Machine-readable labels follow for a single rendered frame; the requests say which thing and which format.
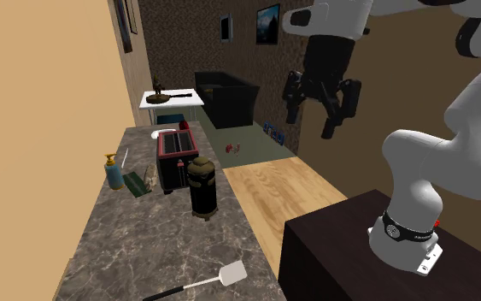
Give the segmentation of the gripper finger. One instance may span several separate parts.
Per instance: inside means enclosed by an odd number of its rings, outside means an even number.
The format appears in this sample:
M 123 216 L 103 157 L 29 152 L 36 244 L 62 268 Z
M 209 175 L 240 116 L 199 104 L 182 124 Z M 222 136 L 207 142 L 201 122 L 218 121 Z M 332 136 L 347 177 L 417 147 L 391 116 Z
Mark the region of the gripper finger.
M 302 74 L 291 70 L 288 73 L 282 98 L 286 101 L 287 124 L 295 124 L 300 104 L 306 99 L 302 91 Z
M 331 139 L 335 128 L 342 126 L 344 119 L 355 116 L 360 93 L 361 82 L 359 80 L 342 81 L 333 94 L 327 93 L 324 84 L 321 83 L 320 101 L 327 113 L 321 138 Z

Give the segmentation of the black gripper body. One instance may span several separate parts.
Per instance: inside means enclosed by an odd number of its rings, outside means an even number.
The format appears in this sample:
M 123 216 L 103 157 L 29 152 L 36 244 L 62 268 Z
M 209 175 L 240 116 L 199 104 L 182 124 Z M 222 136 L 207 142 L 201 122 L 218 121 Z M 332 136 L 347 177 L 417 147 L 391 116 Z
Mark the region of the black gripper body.
M 302 74 L 303 93 L 318 99 L 322 82 L 326 92 L 334 96 L 347 71 L 355 41 L 332 35 L 312 35 L 308 39 Z

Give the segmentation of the black sofa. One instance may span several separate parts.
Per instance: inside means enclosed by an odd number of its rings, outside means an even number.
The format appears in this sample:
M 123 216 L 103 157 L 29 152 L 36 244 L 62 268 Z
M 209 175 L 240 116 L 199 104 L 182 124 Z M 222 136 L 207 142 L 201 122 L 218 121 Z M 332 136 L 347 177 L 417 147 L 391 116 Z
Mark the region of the black sofa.
M 225 72 L 195 72 L 196 92 L 216 129 L 251 126 L 260 87 Z

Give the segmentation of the white side table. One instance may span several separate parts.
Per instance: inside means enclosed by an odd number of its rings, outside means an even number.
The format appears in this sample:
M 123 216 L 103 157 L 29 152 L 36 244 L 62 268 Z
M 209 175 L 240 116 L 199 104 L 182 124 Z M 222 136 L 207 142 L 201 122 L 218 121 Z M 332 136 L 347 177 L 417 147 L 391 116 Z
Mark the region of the white side table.
M 193 88 L 167 90 L 158 79 L 157 75 L 152 79 L 152 91 L 145 91 L 139 109 L 147 110 L 150 122 L 156 125 L 158 117 L 157 109 L 189 108 L 189 117 L 192 120 L 196 114 L 191 111 L 193 107 L 203 106 L 203 100 L 197 95 Z

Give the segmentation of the teal box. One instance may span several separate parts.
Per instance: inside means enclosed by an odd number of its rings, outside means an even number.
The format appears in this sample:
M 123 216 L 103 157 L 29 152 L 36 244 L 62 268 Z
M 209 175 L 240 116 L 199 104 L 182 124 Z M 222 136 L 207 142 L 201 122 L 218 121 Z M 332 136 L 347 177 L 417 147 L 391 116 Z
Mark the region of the teal box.
M 160 124 L 170 124 L 170 123 L 179 123 L 181 121 L 184 121 L 184 115 L 183 114 L 171 114 L 171 115 L 158 115 L 156 117 L 156 123 L 158 125 Z

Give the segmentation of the dark cylindrical coffee press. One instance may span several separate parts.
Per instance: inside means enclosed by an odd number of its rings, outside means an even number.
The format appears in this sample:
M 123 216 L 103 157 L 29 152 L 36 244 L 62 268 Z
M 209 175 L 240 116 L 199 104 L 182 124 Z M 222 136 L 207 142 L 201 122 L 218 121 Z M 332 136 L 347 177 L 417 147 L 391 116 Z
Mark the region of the dark cylindrical coffee press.
M 215 165 L 205 156 L 195 158 L 187 168 L 192 215 L 209 221 L 218 211 Z

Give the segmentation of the black toaster with red top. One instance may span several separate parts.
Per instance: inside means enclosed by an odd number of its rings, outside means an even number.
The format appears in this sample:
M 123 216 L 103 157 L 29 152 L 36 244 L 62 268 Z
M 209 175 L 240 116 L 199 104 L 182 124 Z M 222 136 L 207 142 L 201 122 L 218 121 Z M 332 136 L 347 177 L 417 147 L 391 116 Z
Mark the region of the black toaster with red top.
M 188 186 L 187 167 L 199 150 L 190 129 L 160 132 L 157 138 L 156 163 L 161 188 L 165 194 Z

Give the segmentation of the dark robot stand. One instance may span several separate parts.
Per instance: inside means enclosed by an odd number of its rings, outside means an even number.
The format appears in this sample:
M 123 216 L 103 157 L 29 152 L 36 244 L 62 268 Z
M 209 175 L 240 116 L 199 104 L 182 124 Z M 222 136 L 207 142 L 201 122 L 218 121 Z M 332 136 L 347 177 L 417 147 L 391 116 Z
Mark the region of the dark robot stand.
M 441 228 L 427 276 L 372 253 L 367 229 L 389 201 L 372 190 L 288 220 L 278 277 L 287 301 L 481 301 L 481 252 Z

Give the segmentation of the beige animal figure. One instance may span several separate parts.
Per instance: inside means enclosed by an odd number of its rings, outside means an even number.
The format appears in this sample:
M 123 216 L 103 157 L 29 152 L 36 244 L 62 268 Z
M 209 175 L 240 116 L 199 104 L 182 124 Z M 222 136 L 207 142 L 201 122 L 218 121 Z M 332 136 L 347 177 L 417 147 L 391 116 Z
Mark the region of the beige animal figure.
M 155 163 L 151 163 L 144 172 L 144 185 L 148 192 L 152 192 L 159 181 L 158 168 Z

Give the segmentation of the green flat book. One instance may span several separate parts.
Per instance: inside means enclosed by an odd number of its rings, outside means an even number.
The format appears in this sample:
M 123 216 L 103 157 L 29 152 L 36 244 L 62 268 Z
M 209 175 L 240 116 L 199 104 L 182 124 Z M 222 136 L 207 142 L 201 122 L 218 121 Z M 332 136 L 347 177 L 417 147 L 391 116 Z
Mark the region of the green flat book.
M 142 178 L 136 172 L 124 174 L 123 180 L 125 181 L 125 185 L 129 189 L 129 191 L 135 198 L 140 198 L 150 192 L 150 190 L 144 184 Z

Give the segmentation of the blue soap dispenser bottle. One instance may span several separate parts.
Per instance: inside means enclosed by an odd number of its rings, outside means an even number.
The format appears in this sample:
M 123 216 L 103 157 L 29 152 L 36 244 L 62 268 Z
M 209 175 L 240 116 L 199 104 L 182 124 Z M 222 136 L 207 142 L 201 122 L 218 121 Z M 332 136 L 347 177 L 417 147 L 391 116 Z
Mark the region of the blue soap dispenser bottle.
M 115 153 L 105 154 L 105 156 L 107 161 L 105 162 L 104 170 L 109 187 L 112 190 L 120 190 L 124 187 L 125 182 L 120 172 L 120 168 L 114 160 Z

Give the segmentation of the blue rack by wall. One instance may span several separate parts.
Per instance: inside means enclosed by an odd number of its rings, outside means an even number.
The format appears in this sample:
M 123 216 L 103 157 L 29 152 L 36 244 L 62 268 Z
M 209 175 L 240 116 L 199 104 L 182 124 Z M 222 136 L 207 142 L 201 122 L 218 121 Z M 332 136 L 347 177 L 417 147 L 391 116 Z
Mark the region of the blue rack by wall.
M 276 127 L 271 125 L 268 121 L 264 122 L 263 132 L 279 145 L 284 144 L 284 134 L 280 132 Z

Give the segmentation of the dark landscape wall picture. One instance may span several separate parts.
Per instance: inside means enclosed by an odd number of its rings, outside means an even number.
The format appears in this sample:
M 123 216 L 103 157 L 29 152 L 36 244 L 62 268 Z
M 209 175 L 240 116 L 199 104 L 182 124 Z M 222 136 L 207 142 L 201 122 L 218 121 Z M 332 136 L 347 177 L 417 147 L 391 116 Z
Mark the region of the dark landscape wall picture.
M 280 5 L 278 3 L 257 11 L 255 35 L 255 42 L 257 44 L 278 43 L 279 12 Z

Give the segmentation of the small grey-framed wall picture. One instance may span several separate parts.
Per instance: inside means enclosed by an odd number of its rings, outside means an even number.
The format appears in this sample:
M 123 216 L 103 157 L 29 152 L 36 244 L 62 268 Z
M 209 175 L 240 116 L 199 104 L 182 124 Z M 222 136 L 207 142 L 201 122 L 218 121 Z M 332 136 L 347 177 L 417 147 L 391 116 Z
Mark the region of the small grey-framed wall picture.
M 220 17 L 220 42 L 228 43 L 232 41 L 232 38 L 232 15 L 222 15 Z

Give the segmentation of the narrow framed wall picture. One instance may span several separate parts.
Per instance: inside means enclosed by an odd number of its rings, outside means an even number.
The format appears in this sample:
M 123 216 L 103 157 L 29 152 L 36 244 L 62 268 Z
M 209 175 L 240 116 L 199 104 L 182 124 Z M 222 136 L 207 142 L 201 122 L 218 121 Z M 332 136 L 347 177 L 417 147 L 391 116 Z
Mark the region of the narrow framed wall picture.
M 137 22 L 135 19 L 135 13 L 134 13 L 134 8 L 132 5 L 132 0 L 125 0 L 126 4 L 126 12 L 129 20 L 129 25 L 130 25 L 130 31 L 133 34 L 138 33 L 138 28 L 137 28 Z

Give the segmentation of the tall dark wall picture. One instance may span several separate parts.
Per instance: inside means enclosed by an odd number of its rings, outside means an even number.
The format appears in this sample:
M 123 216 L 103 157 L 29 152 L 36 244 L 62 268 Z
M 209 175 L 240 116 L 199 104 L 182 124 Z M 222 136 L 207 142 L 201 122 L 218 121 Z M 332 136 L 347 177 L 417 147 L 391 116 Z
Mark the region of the tall dark wall picture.
M 121 38 L 123 51 L 125 53 L 130 53 L 132 52 L 132 42 L 131 42 L 130 33 L 129 33 L 127 22 L 126 22 L 124 5 L 122 3 L 122 0 L 113 0 L 113 2 L 114 2 L 114 9 L 116 13 L 118 26 L 120 29 L 120 38 Z

